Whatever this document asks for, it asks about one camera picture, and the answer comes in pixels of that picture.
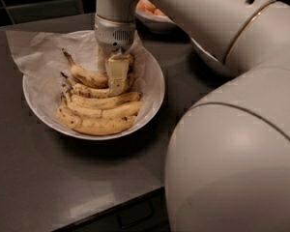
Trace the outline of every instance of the gray countertop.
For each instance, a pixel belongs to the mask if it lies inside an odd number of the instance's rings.
[[[50,129],[30,110],[5,30],[69,33],[93,28],[83,14],[0,28],[0,232],[44,232],[163,187],[164,158],[177,122],[225,82],[212,74],[181,30],[155,35],[137,23],[166,83],[164,103],[141,130],[84,141]]]

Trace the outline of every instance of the bowl of orange fruit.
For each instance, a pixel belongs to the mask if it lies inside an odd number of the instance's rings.
[[[173,20],[149,0],[139,0],[136,5],[135,16],[143,25],[156,34],[168,34],[177,28]]]

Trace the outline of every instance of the parchment paper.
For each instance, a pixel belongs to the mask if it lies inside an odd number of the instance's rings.
[[[56,118],[56,109],[60,104],[61,84],[65,81],[60,72],[70,75],[70,64],[62,52],[65,48],[74,59],[75,63],[90,71],[98,70],[98,44],[94,31],[79,31],[69,34],[46,32],[6,32],[12,57],[19,70],[25,75],[30,88],[29,102],[33,109],[41,110],[44,116],[49,117],[54,123],[60,123]],[[134,91],[143,93],[144,105],[137,116],[135,123],[145,119],[152,112],[153,101],[158,96],[153,96],[155,85],[147,85],[143,78],[146,59],[142,43],[135,33],[134,43],[129,52],[134,56],[133,71],[135,81]],[[157,70],[147,69],[146,76],[157,75]]]

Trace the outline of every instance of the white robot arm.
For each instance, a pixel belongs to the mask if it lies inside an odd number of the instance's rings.
[[[111,8],[122,0],[98,0],[98,16],[117,21],[102,1]],[[133,23],[137,0],[125,1],[133,1],[125,8],[131,17],[119,20]],[[290,7],[151,1],[237,77],[193,105],[172,134],[165,166],[172,231],[289,232]]]

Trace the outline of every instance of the bunch of bananas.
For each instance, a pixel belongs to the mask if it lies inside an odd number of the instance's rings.
[[[131,91],[132,56],[123,93],[111,97],[106,73],[90,72],[77,65],[65,49],[63,53],[71,64],[72,77],[61,72],[69,85],[63,84],[57,118],[68,128],[89,135],[110,135],[131,128],[143,105],[141,92]]]

